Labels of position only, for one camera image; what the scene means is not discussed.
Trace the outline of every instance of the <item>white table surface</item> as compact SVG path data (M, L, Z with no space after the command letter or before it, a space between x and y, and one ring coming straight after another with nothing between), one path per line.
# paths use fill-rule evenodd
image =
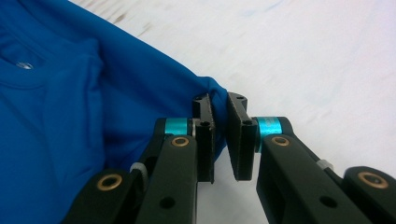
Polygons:
M73 0L198 76L248 98L250 116L284 116L342 176L396 177L396 2ZM225 149L198 187L197 223L267 223L253 181Z

